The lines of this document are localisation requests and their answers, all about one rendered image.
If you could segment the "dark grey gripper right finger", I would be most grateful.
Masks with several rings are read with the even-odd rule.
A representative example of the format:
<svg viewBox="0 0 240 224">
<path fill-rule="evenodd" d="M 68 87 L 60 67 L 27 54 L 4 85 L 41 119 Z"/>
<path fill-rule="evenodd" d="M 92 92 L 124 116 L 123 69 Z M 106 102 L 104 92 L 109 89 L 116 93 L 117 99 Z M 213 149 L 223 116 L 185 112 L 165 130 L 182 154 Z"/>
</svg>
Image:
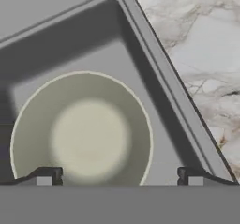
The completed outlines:
<svg viewBox="0 0 240 224">
<path fill-rule="evenodd" d="M 211 186 L 212 184 L 238 186 L 237 181 L 229 181 L 210 174 L 205 170 L 195 170 L 191 167 L 179 167 L 177 169 L 177 185 L 178 186 L 191 186 L 190 179 L 193 177 L 200 177 L 202 179 L 202 186 Z"/>
</svg>

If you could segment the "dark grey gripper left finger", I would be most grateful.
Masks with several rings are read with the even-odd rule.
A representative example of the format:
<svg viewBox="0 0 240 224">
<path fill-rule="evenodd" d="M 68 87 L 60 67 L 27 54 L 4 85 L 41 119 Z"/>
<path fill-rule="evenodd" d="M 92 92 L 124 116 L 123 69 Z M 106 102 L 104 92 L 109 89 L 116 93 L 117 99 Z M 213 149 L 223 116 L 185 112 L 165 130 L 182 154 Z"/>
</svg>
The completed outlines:
<svg viewBox="0 0 240 224">
<path fill-rule="evenodd" d="M 0 186 L 34 185 L 34 186 L 62 186 L 62 167 L 38 167 L 28 175 L 10 181 L 0 182 Z"/>
</svg>

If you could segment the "pale green bowl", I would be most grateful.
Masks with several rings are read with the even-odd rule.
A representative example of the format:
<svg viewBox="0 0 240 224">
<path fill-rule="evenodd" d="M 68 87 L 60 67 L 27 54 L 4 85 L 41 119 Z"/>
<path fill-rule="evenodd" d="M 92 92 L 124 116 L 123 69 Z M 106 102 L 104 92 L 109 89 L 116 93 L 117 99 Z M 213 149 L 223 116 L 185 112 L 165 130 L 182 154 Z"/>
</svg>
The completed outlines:
<svg viewBox="0 0 240 224">
<path fill-rule="evenodd" d="M 13 175 L 61 167 L 67 185 L 137 186 L 153 155 L 153 130 L 138 96 L 109 75 L 76 71 L 38 88 L 10 141 Z"/>
</svg>

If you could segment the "grey sink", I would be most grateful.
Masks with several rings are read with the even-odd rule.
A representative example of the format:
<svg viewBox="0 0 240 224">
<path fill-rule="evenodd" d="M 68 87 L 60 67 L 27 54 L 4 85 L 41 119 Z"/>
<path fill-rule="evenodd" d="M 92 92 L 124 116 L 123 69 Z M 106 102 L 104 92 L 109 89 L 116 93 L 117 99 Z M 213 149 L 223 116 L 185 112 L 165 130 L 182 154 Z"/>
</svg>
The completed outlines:
<svg viewBox="0 0 240 224">
<path fill-rule="evenodd" d="M 16 179 L 10 141 L 24 103 L 76 71 L 114 77 L 145 107 L 154 147 L 138 186 L 177 185 L 179 167 L 236 181 L 137 0 L 0 0 L 0 182 Z"/>
</svg>

